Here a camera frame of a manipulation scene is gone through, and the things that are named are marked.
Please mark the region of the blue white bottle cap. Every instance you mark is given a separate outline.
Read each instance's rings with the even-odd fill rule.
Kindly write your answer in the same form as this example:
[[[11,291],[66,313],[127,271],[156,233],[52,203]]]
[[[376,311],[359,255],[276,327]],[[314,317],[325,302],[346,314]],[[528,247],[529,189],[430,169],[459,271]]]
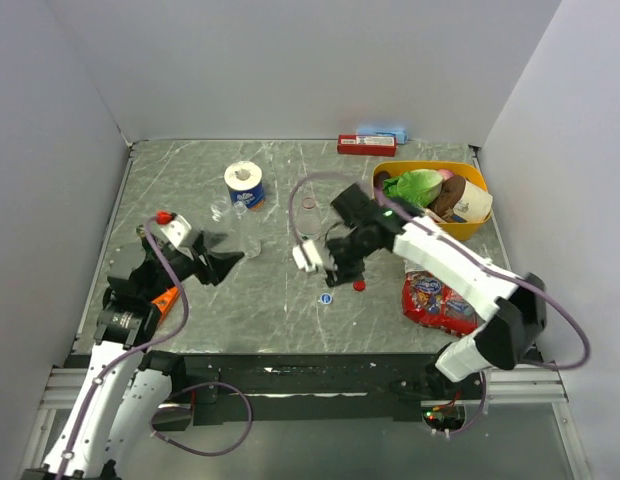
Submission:
[[[319,297],[319,301],[324,305],[329,305],[332,303],[332,296],[329,293],[323,293]]]

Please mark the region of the red label clear bottle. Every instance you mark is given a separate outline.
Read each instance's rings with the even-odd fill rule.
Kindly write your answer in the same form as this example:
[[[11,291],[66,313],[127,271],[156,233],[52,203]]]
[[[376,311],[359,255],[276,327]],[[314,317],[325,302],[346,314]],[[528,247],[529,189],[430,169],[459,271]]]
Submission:
[[[321,231],[321,215],[313,197],[304,197],[296,214],[296,230],[304,240],[316,239]]]

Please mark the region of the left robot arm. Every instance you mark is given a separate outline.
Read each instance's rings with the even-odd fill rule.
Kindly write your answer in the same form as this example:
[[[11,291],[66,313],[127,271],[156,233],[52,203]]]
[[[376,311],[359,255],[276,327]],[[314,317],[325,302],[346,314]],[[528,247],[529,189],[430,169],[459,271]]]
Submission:
[[[160,240],[138,227],[138,242],[113,254],[86,377],[70,416],[40,467],[24,479],[118,479],[141,430],[164,401],[188,389],[185,359],[157,349],[154,334],[167,315],[158,303],[195,277],[217,286],[242,259],[221,253],[224,233],[178,234]]]

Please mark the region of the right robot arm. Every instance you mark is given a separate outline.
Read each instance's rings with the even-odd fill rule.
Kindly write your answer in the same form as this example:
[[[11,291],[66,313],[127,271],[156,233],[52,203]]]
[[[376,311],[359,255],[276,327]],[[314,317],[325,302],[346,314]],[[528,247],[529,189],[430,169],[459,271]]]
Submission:
[[[319,249],[317,266],[330,286],[354,281],[364,260],[385,249],[418,264],[467,302],[483,323],[441,350],[427,386],[436,397],[451,397],[468,376],[487,368],[511,370],[546,327],[543,282],[521,278],[491,264],[446,233],[423,210],[404,202],[385,204],[350,185],[331,203],[349,227]]]

